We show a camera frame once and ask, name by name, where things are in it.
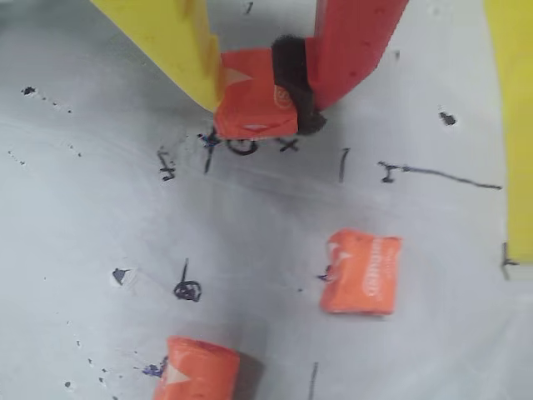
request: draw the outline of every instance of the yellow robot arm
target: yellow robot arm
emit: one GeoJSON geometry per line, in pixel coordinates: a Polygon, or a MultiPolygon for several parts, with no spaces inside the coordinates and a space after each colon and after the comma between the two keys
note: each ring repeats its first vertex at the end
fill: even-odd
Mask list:
{"type": "Polygon", "coordinates": [[[224,93],[205,0],[92,0],[158,67],[207,110],[224,93]]]}

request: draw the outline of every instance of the ink stain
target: ink stain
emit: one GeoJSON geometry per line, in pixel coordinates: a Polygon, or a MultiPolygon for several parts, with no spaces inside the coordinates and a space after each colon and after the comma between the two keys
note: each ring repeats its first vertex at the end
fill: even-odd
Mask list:
{"type": "Polygon", "coordinates": [[[162,377],[165,368],[167,367],[168,357],[164,357],[159,363],[159,367],[154,364],[147,365],[143,368],[142,373],[150,377],[162,377]]]}
{"type": "Polygon", "coordinates": [[[453,115],[448,114],[446,112],[439,112],[439,117],[441,117],[442,122],[447,127],[449,127],[450,125],[455,125],[457,123],[456,118],[453,115]]]}
{"type": "Polygon", "coordinates": [[[124,277],[126,276],[126,273],[130,271],[129,269],[118,269],[118,268],[115,268],[115,271],[112,272],[112,275],[113,277],[115,278],[115,280],[117,281],[117,283],[122,286],[122,281],[124,279],[124,277]]]}
{"type": "Polygon", "coordinates": [[[31,87],[31,86],[28,86],[28,87],[25,87],[23,90],[22,90],[22,94],[24,96],[27,96],[28,94],[32,94],[32,93],[35,93],[35,88],[34,87],[31,87]]]}

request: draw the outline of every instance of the handwritten symbol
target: handwritten symbol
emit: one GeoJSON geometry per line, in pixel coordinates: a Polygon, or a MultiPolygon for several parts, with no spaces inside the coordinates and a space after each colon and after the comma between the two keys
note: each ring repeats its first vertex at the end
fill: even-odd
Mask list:
{"type": "Polygon", "coordinates": [[[326,273],[324,275],[316,275],[317,278],[319,278],[321,281],[327,282],[327,275],[330,272],[331,265],[328,265],[326,267],[326,273]]]}
{"type": "Polygon", "coordinates": [[[449,173],[443,173],[440,171],[435,171],[433,169],[424,169],[424,168],[415,168],[415,167],[409,167],[408,165],[399,166],[399,165],[393,165],[393,164],[387,164],[386,162],[380,161],[378,165],[381,165],[386,170],[386,176],[381,180],[383,183],[393,183],[394,179],[392,178],[392,171],[399,169],[403,173],[424,173],[426,175],[436,175],[438,177],[444,177],[447,179],[451,179],[452,181],[456,181],[459,183],[467,183],[472,186],[476,186],[477,188],[485,188],[485,189],[495,189],[495,190],[501,190],[503,189],[502,186],[498,185],[490,185],[487,183],[478,183],[471,181],[470,179],[466,179],[463,177],[455,177],[453,175],[450,175],[449,173]]]}
{"type": "Polygon", "coordinates": [[[288,148],[290,148],[293,152],[297,152],[298,150],[300,150],[296,146],[296,144],[298,143],[298,139],[293,139],[291,141],[287,141],[287,140],[283,140],[281,138],[277,138],[276,142],[278,142],[278,143],[283,145],[283,147],[280,148],[280,153],[285,152],[288,148]]]}
{"type": "Polygon", "coordinates": [[[161,164],[163,166],[163,168],[159,169],[159,172],[168,173],[168,175],[163,177],[163,181],[166,182],[171,179],[174,179],[176,177],[176,175],[174,175],[174,172],[176,171],[176,169],[168,167],[167,162],[165,161],[165,158],[163,157],[163,156],[168,156],[168,152],[165,152],[163,147],[161,147],[159,150],[157,150],[157,156],[159,157],[159,160],[161,161],[161,164]]]}
{"type": "Polygon", "coordinates": [[[215,130],[214,127],[209,136],[198,135],[198,137],[204,142],[203,146],[207,149],[206,166],[204,167],[204,170],[203,170],[203,173],[206,174],[209,172],[209,169],[211,168],[211,160],[213,157],[213,153],[215,152],[215,146],[219,144],[221,140],[217,137],[217,131],[215,130]]]}
{"type": "Polygon", "coordinates": [[[315,397],[315,384],[316,384],[316,375],[318,374],[318,362],[313,363],[313,371],[311,372],[311,381],[309,382],[309,395],[307,400],[313,400],[315,397]]]}
{"type": "Polygon", "coordinates": [[[182,280],[174,288],[174,295],[181,300],[191,300],[195,303],[200,301],[202,295],[202,286],[196,281],[186,281],[187,268],[189,266],[189,259],[185,259],[183,266],[182,280]]]}
{"type": "Polygon", "coordinates": [[[226,140],[226,145],[227,148],[239,156],[249,156],[259,149],[257,143],[253,140],[226,140]],[[237,147],[235,142],[237,142],[238,146],[244,146],[244,148],[237,147]]]}
{"type": "Polygon", "coordinates": [[[248,2],[248,7],[244,14],[249,15],[250,11],[252,10],[252,7],[253,7],[253,2],[248,2]]]}
{"type": "Polygon", "coordinates": [[[346,157],[348,157],[348,153],[350,152],[350,148],[343,148],[342,149],[342,157],[341,157],[341,169],[339,171],[339,182],[344,182],[344,167],[346,164],[346,157]]]}

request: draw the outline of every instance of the black marker drawing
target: black marker drawing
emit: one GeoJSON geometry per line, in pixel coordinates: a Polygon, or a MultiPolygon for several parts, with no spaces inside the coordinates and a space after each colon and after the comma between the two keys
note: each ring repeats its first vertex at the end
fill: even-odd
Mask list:
{"type": "Polygon", "coordinates": [[[346,157],[348,157],[348,153],[350,152],[350,148],[343,148],[342,149],[342,156],[341,156],[341,168],[339,170],[339,182],[344,182],[344,167],[346,164],[346,157]]]}
{"type": "Polygon", "coordinates": [[[316,375],[318,374],[318,362],[313,363],[313,371],[311,372],[311,381],[309,382],[309,395],[307,400],[313,400],[315,397],[315,383],[316,375]]]}
{"type": "Polygon", "coordinates": [[[457,123],[456,118],[453,115],[448,114],[446,112],[439,112],[439,117],[441,117],[442,122],[447,127],[449,127],[450,125],[455,125],[457,123]]]}
{"type": "Polygon", "coordinates": [[[326,267],[326,273],[324,275],[316,275],[317,278],[319,278],[321,281],[327,282],[327,274],[330,272],[331,265],[328,265],[326,267]]]}
{"type": "Polygon", "coordinates": [[[381,180],[383,183],[393,183],[394,179],[392,178],[392,171],[399,169],[403,173],[424,173],[426,175],[436,175],[438,177],[448,178],[448,179],[451,179],[452,181],[456,181],[459,183],[467,183],[469,185],[476,186],[477,188],[495,189],[495,190],[503,189],[502,186],[490,185],[488,183],[478,183],[470,179],[466,179],[463,177],[455,177],[453,175],[450,175],[449,173],[445,173],[445,172],[443,173],[440,171],[435,171],[433,169],[409,167],[408,165],[399,166],[399,165],[388,164],[383,161],[380,161],[378,165],[381,165],[386,170],[386,176],[381,180]]]}
{"type": "Polygon", "coordinates": [[[253,140],[226,140],[226,145],[227,148],[239,156],[249,156],[259,148],[253,140]]]}
{"type": "Polygon", "coordinates": [[[163,156],[168,156],[168,152],[164,151],[164,148],[161,146],[159,150],[157,150],[157,156],[159,157],[159,160],[161,161],[161,164],[163,168],[159,170],[160,173],[167,173],[165,177],[163,177],[163,181],[170,181],[171,179],[174,179],[176,175],[174,175],[174,172],[176,171],[175,168],[170,168],[167,165],[167,161],[165,161],[165,158],[163,156]]]}
{"type": "Polygon", "coordinates": [[[511,260],[507,256],[507,243],[503,243],[503,263],[502,263],[502,266],[505,266],[505,265],[520,265],[519,262],[511,260]]]}
{"type": "Polygon", "coordinates": [[[283,145],[283,147],[280,148],[280,153],[285,152],[288,148],[290,148],[293,152],[297,152],[298,150],[300,150],[298,147],[296,147],[296,144],[298,143],[298,139],[292,139],[291,141],[287,141],[281,138],[277,138],[276,142],[283,145]]]}
{"type": "Polygon", "coordinates": [[[198,137],[203,141],[203,146],[207,149],[206,166],[203,170],[203,173],[206,174],[211,168],[211,160],[213,157],[213,153],[215,152],[215,146],[219,144],[221,140],[217,137],[217,131],[215,130],[215,128],[212,129],[211,134],[209,136],[198,135],[198,137]]]}
{"type": "Polygon", "coordinates": [[[183,266],[182,280],[174,288],[174,295],[181,300],[191,300],[195,303],[200,301],[202,295],[202,286],[197,281],[186,281],[187,268],[189,266],[189,259],[185,259],[183,266]]]}

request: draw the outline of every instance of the orange pouch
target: orange pouch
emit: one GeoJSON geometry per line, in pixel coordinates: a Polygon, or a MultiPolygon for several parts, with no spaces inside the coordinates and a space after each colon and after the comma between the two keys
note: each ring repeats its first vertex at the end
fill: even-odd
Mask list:
{"type": "Polygon", "coordinates": [[[274,84],[270,48],[225,52],[222,64],[232,77],[215,112],[218,136],[260,139],[296,133],[296,109],[289,93],[274,84]]]}
{"type": "Polygon", "coordinates": [[[331,265],[322,309],[329,313],[391,314],[401,240],[345,228],[330,238],[327,247],[331,265]]]}
{"type": "Polygon", "coordinates": [[[229,400],[239,355],[209,342],[171,336],[168,361],[153,400],[229,400]]]}

